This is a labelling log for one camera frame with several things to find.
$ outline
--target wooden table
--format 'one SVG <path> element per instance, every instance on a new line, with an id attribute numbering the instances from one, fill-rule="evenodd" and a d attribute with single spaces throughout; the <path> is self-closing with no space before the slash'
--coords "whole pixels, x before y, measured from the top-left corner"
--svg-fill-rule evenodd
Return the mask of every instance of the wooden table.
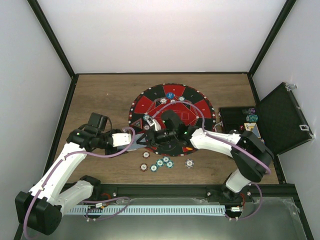
<path id="1" fill-rule="evenodd" d="M 163 83 L 180 83 L 202 92 L 216 110 L 232 106 L 252 106 L 255 101 L 245 74 L 83 74 L 79 76 L 70 109 L 63 128 L 56 157 L 61 152 L 70 132 L 88 122 L 92 112 L 111 118 L 113 128 L 128 126 L 132 102 L 144 90 Z M 149 166 L 162 158 L 150 153 L 143 158 L 144 148 L 115 158 L 87 156 L 73 172 L 68 182 L 89 175 L 106 184 L 222 184 L 236 164 L 226 155 L 199 150 L 186 156 L 172 157 L 173 168 L 161 167 L 157 172 L 140 171 L 140 165 Z M 193 168 L 185 166 L 186 159 L 194 161 Z M 264 184 L 277 184 L 273 165 L 272 174 L 265 176 Z"/>

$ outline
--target black frame post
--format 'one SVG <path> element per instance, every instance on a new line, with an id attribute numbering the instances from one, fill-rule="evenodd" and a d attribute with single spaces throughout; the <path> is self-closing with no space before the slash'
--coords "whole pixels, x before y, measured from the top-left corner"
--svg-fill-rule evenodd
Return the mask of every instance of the black frame post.
<path id="1" fill-rule="evenodd" d="M 275 40 L 279 30 L 281 29 L 282 25 L 284 24 L 287 16 L 289 15 L 289 13 L 290 13 L 291 9 L 293 8 L 293 6 L 295 5 L 296 1 L 297 0 L 287 0 L 285 2 L 285 4 L 283 5 L 281 12 L 279 13 L 277 19 L 275 20 L 275 23 L 273 24 L 268 36 L 266 37 L 266 39 L 264 41 L 264 44 L 262 45 L 258 55 L 256 56 L 252 66 L 249 70 L 249 74 L 251 77 L 256 73 L 259 65 L 261 64 L 262 60 L 264 59 L 271 44 Z"/>
<path id="2" fill-rule="evenodd" d="M 54 31 L 52 30 L 44 12 L 42 11 L 39 3 L 37 0 L 27 0 L 30 7 L 32 8 L 35 16 L 38 18 L 45 34 L 47 35 L 47 37 L 49 38 L 52 46 L 54 47 L 56 53 L 58 54 L 62 64 L 64 65 L 66 71 L 68 72 L 69 76 L 71 79 L 73 79 L 76 74 L 74 72 L 74 70 L 72 69 L 66 55 L 65 52 L 63 51 Z"/>

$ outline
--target purple hose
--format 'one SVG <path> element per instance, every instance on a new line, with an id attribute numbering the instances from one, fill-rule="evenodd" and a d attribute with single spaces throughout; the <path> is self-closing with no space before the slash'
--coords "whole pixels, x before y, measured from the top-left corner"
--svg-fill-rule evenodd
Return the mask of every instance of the purple hose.
<path id="1" fill-rule="evenodd" d="M 256 163 L 260 164 L 266 171 L 268 174 L 271 174 L 271 170 L 270 168 L 265 165 L 262 161 L 260 161 L 258 158 L 256 158 L 255 156 L 253 156 L 252 154 L 250 154 L 249 152 L 247 152 L 246 150 L 244 150 L 243 148 L 227 141 L 227 140 L 224 140 L 222 138 L 219 138 L 219 137 L 216 137 L 216 136 L 212 136 L 210 135 L 206 130 L 205 130 L 205 116 L 204 114 L 200 111 L 199 108 L 197 108 L 195 105 L 193 105 L 192 103 L 189 103 L 187 101 L 174 101 L 174 102 L 170 102 L 169 104 L 165 105 L 164 107 L 162 107 L 159 111 L 157 111 L 152 117 L 155 118 L 163 109 L 165 109 L 166 107 L 172 105 L 172 104 L 187 104 L 187 105 L 190 105 L 192 107 L 194 107 L 200 114 L 201 114 L 201 117 L 202 117 L 202 130 L 203 132 L 209 137 L 209 138 L 212 138 L 214 140 L 217 140 L 217 141 L 220 141 L 224 144 L 228 144 L 230 145 L 231 147 L 239 150 L 240 152 L 242 152 L 243 154 L 247 155 L 249 158 L 251 158 L 252 160 L 254 160 Z"/>
<path id="2" fill-rule="evenodd" d="M 132 131 L 132 137 L 131 137 L 131 142 L 129 143 L 128 146 L 126 146 L 124 149 L 122 149 L 121 151 L 117 152 L 117 153 L 114 153 L 114 154 L 110 154 L 110 155 L 100 155 L 100 154 L 96 154 L 96 153 L 92 153 L 92 152 L 88 152 L 88 151 L 74 151 L 74 152 L 71 152 L 71 153 L 68 153 L 67 155 L 64 156 L 64 159 L 66 159 L 67 157 L 73 155 L 73 154 L 87 154 L 87 155 L 91 155 L 91 156 L 95 156 L 95 157 L 99 157 L 99 158 L 113 158 L 113 157 L 116 157 L 116 156 L 119 156 L 121 154 L 123 154 L 125 151 L 127 151 L 128 148 L 131 147 L 131 145 L 134 143 L 135 141 L 135 136 L 136 136 L 136 133 L 135 133 L 135 130 L 132 128 L 132 127 L 124 127 L 123 129 L 125 130 L 131 130 Z M 57 169 L 57 167 L 64 161 L 64 159 L 60 159 L 59 162 L 53 167 L 53 169 L 51 170 L 51 172 L 48 174 L 48 176 L 46 177 L 46 179 L 44 180 L 43 184 L 41 185 L 41 187 L 43 188 L 47 182 L 49 181 L 50 177 L 52 176 L 52 174 L 54 174 L 55 170 Z M 30 215 L 30 212 L 31 212 L 31 209 L 32 207 L 34 206 L 35 202 L 36 202 L 36 199 L 37 197 L 40 195 L 42 190 L 39 190 L 35 196 L 33 197 L 27 211 L 26 211 L 26 214 L 25 214 L 25 217 L 24 217 L 24 221 L 23 221 L 23 232 L 24 232 L 24 236 L 26 239 L 28 240 L 33 240 L 35 239 L 35 237 L 30 237 L 27 233 L 27 224 L 28 224 L 28 219 L 29 219 L 29 215 Z M 114 215 L 111 215 L 111 216 L 108 216 L 108 217 L 105 217 L 105 218 L 102 218 L 101 220 L 103 219 L 109 219 L 109 218 L 112 218 L 116 215 L 118 215 L 119 213 L 121 213 L 122 211 L 124 211 L 127 207 L 128 207 L 129 203 L 123 208 L 121 209 L 119 212 L 115 213 Z"/>
<path id="3" fill-rule="evenodd" d="M 107 216 L 107 217 L 102 217 L 102 218 L 96 218 L 96 221 L 102 221 L 102 220 L 106 220 L 106 219 L 110 219 L 110 218 L 113 218 L 115 216 L 117 216 L 118 214 L 122 213 L 130 204 L 130 198 L 127 197 L 127 196 L 121 196 L 121 197 L 116 197 L 116 198 L 112 198 L 112 199 L 108 199 L 108 200 L 103 200 L 103 201 L 82 201 L 82 203 L 85 203 L 85 204 L 98 204 L 98 203 L 109 203 L 109 202 L 113 202 L 113 201 L 116 201 L 116 200 L 120 200 L 120 199 L 127 199 L 128 200 L 128 203 L 118 212 L 116 212 L 115 214 L 113 215 L 110 215 L 110 216 Z M 85 214 L 85 217 L 88 219 L 88 213 L 92 210 L 96 210 L 96 209 L 99 209 L 99 208 L 92 208 L 90 210 L 88 210 Z"/>
<path id="4" fill-rule="evenodd" d="M 255 182 L 252 182 L 252 184 L 255 185 L 256 188 L 257 188 L 258 191 L 259 191 L 259 194 L 260 194 L 260 202 L 259 202 L 259 205 L 258 205 L 258 207 L 256 208 L 256 210 L 255 210 L 253 213 L 251 213 L 251 214 L 248 215 L 248 216 L 245 216 L 245 217 L 242 217 L 242 218 L 238 218 L 238 220 L 245 220 L 245 219 L 251 218 L 251 217 L 252 217 L 253 215 L 255 215 L 255 214 L 260 210 L 260 208 L 261 208 L 262 200 L 263 200 L 263 198 L 262 198 L 262 191 L 261 191 L 260 187 L 258 186 L 258 184 L 256 184 Z M 228 219 L 235 219 L 235 218 L 229 217 L 226 213 L 225 213 L 224 215 L 225 215 Z"/>

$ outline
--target purple cable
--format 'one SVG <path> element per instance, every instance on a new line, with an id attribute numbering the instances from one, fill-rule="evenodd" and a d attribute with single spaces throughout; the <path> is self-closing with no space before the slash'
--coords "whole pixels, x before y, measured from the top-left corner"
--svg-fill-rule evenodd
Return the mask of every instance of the purple cable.
<path id="1" fill-rule="evenodd" d="M 54 174 L 54 171 L 57 169 L 57 167 L 63 162 L 63 159 L 59 160 L 58 163 L 53 167 L 53 169 L 51 170 L 51 172 L 48 174 L 48 176 L 46 177 L 46 179 L 44 180 L 43 184 L 41 185 L 41 187 L 43 188 L 47 182 L 49 181 L 50 177 L 52 176 L 52 174 Z M 28 224 L 28 219 L 29 219 L 29 215 L 31 213 L 31 209 L 34 206 L 37 198 L 39 197 L 40 193 L 42 190 L 38 190 L 38 192 L 34 195 L 27 211 L 26 214 L 24 216 L 24 221 L 23 221 L 23 233 L 24 233 L 24 237 L 28 240 L 33 240 L 36 237 L 38 237 L 38 235 L 34 236 L 34 237 L 30 237 L 27 233 L 27 224 Z"/>
<path id="2" fill-rule="evenodd" d="M 119 156 L 121 154 L 123 154 L 125 151 L 127 151 L 128 148 L 131 147 L 131 145 L 134 143 L 135 141 L 135 136 L 136 136 L 136 133 L 135 133 L 135 130 L 132 128 L 132 127 L 124 127 L 123 129 L 125 130 L 131 130 L 132 131 L 132 137 L 131 137 L 131 142 L 129 143 L 128 146 L 126 146 L 124 149 L 122 149 L 121 151 L 117 152 L 117 153 L 114 153 L 114 154 L 110 154 L 110 155 L 100 155 L 100 154 L 96 154 L 96 153 L 92 153 L 92 152 L 88 152 L 88 151 L 74 151 L 74 152 L 71 152 L 71 153 L 68 153 L 67 155 L 64 156 L 64 159 L 66 159 L 67 157 L 73 155 L 73 154 L 87 154 L 87 155 L 91 155 L 91 156 L 95 156 L 95 157 L 99 157 L 99 158 L 113 158 L 113 157 L 116 157 L 116 156 Z M 47 182 L 49 181 L 50 177 L 52 176 L 52 174 L 55 172 L 55 170 L 57 169 L 57 167 L 64 161 L 64 159 L 60 159 L 59 162 L 54 166 L 54 168 L 51 170 L 51 172 L 48 174 L 48 176 L 46 177 L 46 179 L 44 180 L 43 184 L 41 185 L 41 187 L 43 188 Z M 24 217 L 24 221 L 23 221 L 23 232 L 24 232 L 24 236 L 26 239 L 28 240 L 33 240 L 35 239 L 35 237 L 30 237 L 27 233 L 27 224 L 28 224 L 28 219 L 29 219 L 29 215 L 30 215 L 30 212 L 31 212 L 31 209 L 32 207 L 34 206 L 35 202 L 36 202 L 36 199 L 38 198 L 38 196 L 40 195 L 42 190 L 39 190 L 35 196 L 33 197 L 27 211 L 26 211 L 26 214 L 25 214 L 25 217 Z M 112 216 L 108 216 L 107 218 L 112 218 L 116 215 L 118 215 L 119 213 L 121 213 L 122 211 L 124 211 L 127 207 L 125 206 L 122 210 L 120 210 L 119 212 L 115 213 L 114 215 Z"/>
<path id="3" fill-rule="evenodd" d="M 116 200 L 120 200 L 120 199 L 126 199 L 128 200 L 128 203 L 120 210 L 120 211 L 117 211 L 115 214 L 113 215 L 110 215 L 110 216 L 107 216 L 107 217 L 103 217 L 103 218 L 96 218 L 96 221 L 102 221 L 102 220 L 106 220 L 106 219 L 110 219 L 110 218 L 113 218 L 115 216 L 117 216 L 118 214 L 122 213 L 127 207 L 129 207 L 129 204 L 130 204 L 130 198 L 127 197 L 127 196 L 121 196 L 121 197 L 116 197 L 116 198 L 112 198 L 112 199 L 108 199 L 108 200 L 103 200 L 103 201 L 82 201 L 82 203 L 85 203 L 85 204 L 99 204 L 99 203 L 109 203 L 109 202 L 113 202 L 113 201 L 116 201 Z M 99 209 L 99 208 L 92 208 L 90 210 L 88 210 L 85 214 L 85 217 L 86 219 L 88 219 L 88 213 L 91 211 L 91 210 L 96 210 L 96 209 Z"/>
<path id="4" fill-rule="evenodd" d="M 258 184 L 256 184 L 255 182 L 252 182 L 252 184 L 255 185 L 256 188 L 257 188 L 258 191 L 259 191 L 259 194 L 260 194 L 260 202 L 259 202 L 259 205 L 258 205 L 258 207 L 256 208 L 256 210 L 255 210 L 253 213 L 251 213 L 251 214 L 248 215 L 248 216 L 245 216 L 245 217 L 242 217 L 242 218 L 238 218 L 238 220 L 245 220 L 245 219 L 251 218 L 251 217 L 252 217 L 253 215 L 255 215 L 255 214 L 260 210 L 260 208 L 261 208 L 262 200 L 263 200 L 262 191 L 261 191 L 260 187 L 258 186 Z M 229 217 L 226 213 L 225 213 L 224 215 L 225 215 L 225 217 L 228 218 L 228 219 L 231 219 L 231 220 L 232 220 L 232 219 L 235 219 L 235 218 Z"/>
<path id="5" fill-rule="evenodd" d="M 135 141 L 135 136 L 136 136 L 135 130 L 132 127 L 127 126 L 127 127 L 124 127 L 123 129 L 132 131 L 131 142 L 128 144 L 128 146 L 126 146 L 124 149 L 122 149 L 121 151 L 119 151 L 117 153 L 110 154 L 110 155 L 100 155 L 100 154 L 92 153 L 92 152 L 89 152 L 89 151 L 74 151 L 74 152 L 68 153 L 64 157 L 67 158 L 67 157 L 69 157 L 69 156 L 71 156 L 73 154 L 87 154 L 87 155 L 98 157 L 98 158 L 114 158 L 116 156 L 119 156 L 119 155 L 123 154 L 125 151 L 127 151 L 131 147 L 131 145 Z"/>
<path id="6" fill-rule="evenodd" d="M 253 156 L 252 154 L 250 154 L 249 152 L 247 152 L 246 150 L 244 150 L 243 148 L 227 141 L 227 140 L 224 140 L 222 138 L 219 138 L 219 137 L 216 137 L 216 136 L 212 136 L 210 135 L 206 130 L 205 130 L 205 116 L 204 114 L 200 111 L 199 108 L 197 108 L 195 105 L 193 105 L 192 103 L 189 103 L 187 101 L 174 101 L 174 102 L 170 102 L 169 104 L 165 105 L 164 107 L 162 107 L 159 111 L 157 111 L 153 116 L 152 118 L 155 118 L 163 109 L 167 108 L 168 106 L 172 105 L 172 104 L 177 104 L 177 103 L 180 103 L 180 104 L 187 104 L 187 105 L 190 105 L 192 107 L 194 107 L 200 114 L 201 114 L 201 117 L 202 117 L 202 130 L 203 132 L 209 137 L 209 138 L 212 138 L 214 140 L 217 140 L 217 141 L 220 141 L 224 144 L 228 144 L 230 145 L 231 147 L 239 150 L 240 152 L 242 152 L 243 154 L 247 155 L 249 158 L 251 158 L 252 160 L 254 160 L 256 163 L 260 164 L 266 171 L 268 174 L 271 174 L 271 170 L 270 168 L 265 165 L 262 161 L 260 161 L 258 158 L 256 158 L 255 156 Z"/>

